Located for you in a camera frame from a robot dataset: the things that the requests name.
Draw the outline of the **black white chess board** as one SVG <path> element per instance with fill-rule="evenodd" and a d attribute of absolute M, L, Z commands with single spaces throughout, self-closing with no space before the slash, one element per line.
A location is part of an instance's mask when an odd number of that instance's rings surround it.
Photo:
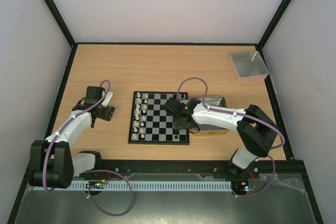
<path fill-rule="evenodd" d="M 129 144 L 189 145 L 190 135 L 187 130 L 175 130 L 173 117 L 167 115 L 164 105 L 174 92 L 135 91 L 133 93 Z"/>

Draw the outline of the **metal tin tray with pieces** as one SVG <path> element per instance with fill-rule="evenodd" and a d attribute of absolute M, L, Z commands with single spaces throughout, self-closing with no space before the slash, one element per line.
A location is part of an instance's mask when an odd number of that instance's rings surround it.
<path fill-rule="evenodd" d="M 185 106 L 192 111 L 188 129 L 193 134 L 215 135 L 235 131 L 236 125 L 228 112 L 224 97 L 213 96 L 205 98 L 206 107 L 203 107 L 202 97 L 190 98 Z"/>

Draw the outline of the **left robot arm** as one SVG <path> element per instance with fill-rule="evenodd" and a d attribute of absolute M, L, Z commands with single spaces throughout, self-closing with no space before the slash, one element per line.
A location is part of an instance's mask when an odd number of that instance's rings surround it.
<path fill-rule="evenodd" d="M 99 152 L 82 151 L 72 156 L 71 148 L 86 129 L 94 127 L 96 119 L 111 120 L 115 108 L 108 104 L 112 97 L 110 89 L 88 86 L 86 96 L 72 108 L 61 127 L 44 140 L 33 142 L 28 165 L 30 186 L 47 192 L 66 189 L 74 177 L 96 167 Z"/>

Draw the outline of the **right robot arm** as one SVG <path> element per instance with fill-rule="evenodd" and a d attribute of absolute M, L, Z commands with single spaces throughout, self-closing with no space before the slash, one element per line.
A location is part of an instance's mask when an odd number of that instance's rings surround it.
<path fill-rule="evenodd" d="M 185 129 L 205 124 L 238 133 L 243 146 L 235 151 L 228 165 L 230 174 L 236 178 L 242 177 L 252 162 L 267 157 L 270 150 L 285 143 L 278 126 L 256 105 L 228 109 L 211 106 L 204 100 L 183 103 L 169 98 L 164 109 Z"/>

